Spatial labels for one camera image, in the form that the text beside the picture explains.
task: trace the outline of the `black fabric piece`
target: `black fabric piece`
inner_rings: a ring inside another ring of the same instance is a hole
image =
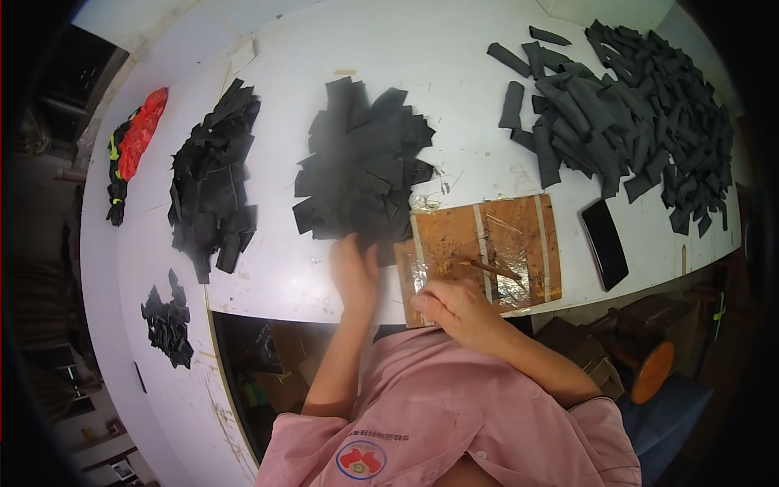
[[[503,113],[498,123],[500,129],[522,129],[520,109],[524,94],[524,86],[516,81],[509,81],[509,88],[506,90],[506,98],[503,101]]]
[[[704,214],[706,214],[707,207],[703,205],[702,203],[699,203],[698,206],[696,206],[695,210],[693,211],[693,221],[700,220]]]
[[[587,68],[585,65],[583,65],[580,62],[567,62],[562,65],[562,70],[564,72],[569,72],[574,76],[580,76],[584,79],[592,79],[593,81],[599,82],[599,80],[595,77],[592,71],[590,71],[589,68]]]
[[[589,179],[592,179],[592,175],[597,172],[597,166],[589,158],[583,147],[578,146],[575,149],[559,136],[552,138],[552,147],[559,151],[569,168],[582,171]]]
[[[546,127],[537,125],[533,127],[536,154],[538,155],[538,174],[541,176],[541,187],[560,182],[560,159],[549,143],[549,132]]]
[[[527,54],[527,60],[530,63],[530,72],[538,80],[546,76],[544,74],[544,59],[541,57],[541,45],[538,41],[522,44],[522,49]]]
[[[564,65],[573,63],[568,56],[547,48],[541,48],[541,62],[554,72],[564,72]]]
[[[665,113],[660,113],[654,120],[654,143],[660,145],[663,138],[666,137],[665,133],[668,130],[668,116]]]
[[[660,174],[669,164],[668,152],[665,150],[659,150],[652,158],[652,161],[647,164],[645,172],[649,180],[652,181],[652,186],[660,184]]]
[[[552,124],[552,131],[571,146],[581,144],[581,137],[568,125],[564,118],[555,120],[555,123]]]
[[[714,88],[692,59],[655,32],[642,37],[595,21],[585,35],[617,80],[609,74],[598,79],[537,42],[523,44],[530,59],[524,71],[543,97],[532,98],[540,115],[533,136],[513,127],[512,140],[538,153],[543,187],[559,176],[549,168],[559,168],[560,161],[587,177],[599,175],[604,198],[616,194],[620,177],[631,170],[636,176],[626,183],[630,201],[662,178],[663,204],[675,208],[672,227],[687,235],[690,214],[703,218],[718,210],[732,184],[734,132],[727,108],[714,102]],[[558,74],[544,76],[542,65]]]
[[[633,165],[630,167],[633,169],[633,172],[637,174],[639,171],[641,171],[641,168],[643,168],[643,165],[647,159],[647,151],[649,150],[652,127],[649,122],[642,120],[639,124],[638,130],[638,140],[633,145]]]
[[[530,77],[530,66],[527,65],[525,61],[516,57],[514,54],[511,53],[511,51],[504,48],[502,45],[498,44],[497,42],[493,42],[492,44],[489,45],[489,48],[487,49],[487,54],[491,55],[493,58],[497,59],[503,64],[509,66],[511,69],[518,72],[520,75],[526,78]]]
[[[644,95],[645,97],[649,93],[653,93],[654,92],[654,81],[650,77],[644,78],[643,81],[641,82],[641,84],[638,86],[638,91],[642,95]]]
[[[218,267],[232,272],[256,230],[256,206],[245,206],[243,164],[254,142],[250,132],[260,102],[253,88],[242,84],[233,81],[174,156],[168,212],[172,246],[192,260],[200,284],[209,282],[210,257],[217,249]],[[307,192],[311,184],[301,177],[295,192]]]
[[[728,231],[728,206],[725,205],[725,201],[723,201],[722,199],[718,199],[717,208],[722,214],[722,230]]]
[[[670,208],[675,204],[676,197],[676,166],[673,164],[666,164],[663,168],[663,204],[666,208]]]
[[[674,233],[681,235],[689,235],[689,209],[683,209],[677,206],[673,213],[671,213],[671,228]]]
[[[708,213],[703,214],[703,218],[698,222],[698,237],[703,237],[703,234],[706,233],[706,231],[711,226],[711,217]]]
[[[173,299],[163,303],[157,287],[152,286],[149,298],[141,305],[141,316],[149,327],[151,346],[162,350],[171,360],[174,369],[179,365],[189,369],[194,351],[188,340],[187,323],[190,315],[186,306],[186,295],[172,269],[168,271],[167,276]]]
[[[491,46],[493,52],[501,49]],[[405,90],[390,88],[368,107],[362,82],[347,77],[334,83],[326,85],[327,109],[317,114],[309,131],[308,146],[316,153],[299,163],[295,179],[295,195],[310,196],[292,208],[298,232],[310,231],[317,240],[357,232],[363,249],[379,243],[380,264],[391,265],[392,245],[411,236],[411,186],[429,181],[435,172],[417,159],[432,145],[435,130],[403,105]],[[522,93],[510,89],[507,104],[516,107],[513,125],[518,126]],[[344,114],[343,129],[321,122]]]
[[[652,186],[654,186],[654,183],[650,181],[649,177],[644,173],[625,181],[625,191],[628,193],[628,203],[636,201],[636,198],[649,191]]]
[[[590,125],[587,116],[581,111],[581,108],[573,100],[570,93],[561,92],[551,84],[546,83],[546,80],[536,83],[536,87],[549,98],[555,108],[581,136],[590,133],[592,125]]]
[[[605,102],[597,93],[584,84],[584,80],[573,77],[568,82],[568,93],[579,105],[581,111],[592,124],[594,132],[603,132],[604,129],[617,123],[605,106]]]
[[[684,174],[689,174],[703,162],[703,148],[698,146],[695,151],[683,161],[676,163],[676,167]]]
[[[345,79],[349,83],[353,84],[350,77],[342,79]],[[403,102],[406,100],[406,95],[408,95],[406,90],[389,88],[387,91],[379,95],[379,97],[376,98],[376,101],[373,102],[373,105],[371,105],[370,119],[377,120],[379,118],[385,118],[397,114],[398,111],[403,107]],[[333,101],[329,98],[328,95],[328,111],[331,110],[331,104],[333,104]]]
[[[547,97],[539,97],[538,95],[533,95],[531,101],[533,102],[533,113],[536,115],[544,113],[550,105]]]
[[[532,152],[536,151],[535,137],[533,136],[532,132],[528,132],[527,130],[512,130],[511,140],[520,144],[521,146],[524,146],[526,149],[531,150]]]
[[[552,44],[557,44],[560,46],[571,45],[571,41],[565,39],[563,36],[553,34],[552,32],[548,32],[546,30],[536,29],[533,26],[530,26],[530,36],[534,39],[538,39],[539,41],[551,42]]]
[[[238,260],[238,253],[241,248],[241,239],[238,234],[227,233],[219,244],[219,256],[217,257],[217,269],[232,274],[235,269],[235,263]]]
[[[597,165],[597,172],[601,175],[601,197],[616,196],[619,189],[620,168],[615,151],[608,145],[608,141],[602,134],[593,136],[590,142],[584,144],[584,149]]]

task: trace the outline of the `wooden board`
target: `wooden board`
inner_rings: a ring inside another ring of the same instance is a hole
[[[555,217],[548,195],[499,199],[411,216],[414,239],[395,245],[406,326],[425,326],[408,302],[428,279],[472,279],[500,312],[562,297]],[[472,266],[511,269],[521,285]]]

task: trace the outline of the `person's right hand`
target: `person's right hand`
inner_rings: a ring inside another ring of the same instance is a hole
[[[457,343],[493,355],[496,344],[516,330],[501,318],[475,282],[429,281],[411,305]]]

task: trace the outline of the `clear plastic film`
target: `clear plastic film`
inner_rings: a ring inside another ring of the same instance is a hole
[[[418,260],[411,261],[410,267],[411,282],[414,284],[414,293],[416,294],[428,283],[428,267]]]
[[[497,217],[486,213],[485,227],[488,235],[498,231],[511,235],[522,235],[518,228],[501,221]],[[512,312],[530,306],[530,275],[527,271],[527,254],[521,244],[520,238],[501,238],[499,242],[488,239],[488,252],[492,265],[509,270],[519,278],[501,276],[490,273],[490,281],[496,283],[493,288],[492,301],[496,302],[501,312]]]

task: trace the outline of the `red logo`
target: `red logo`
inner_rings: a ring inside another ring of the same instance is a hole
[[[387,456],[379,445],[359,440],[347,444],[336,455],[336,465],[350,478],[373,478],[386,465]]]

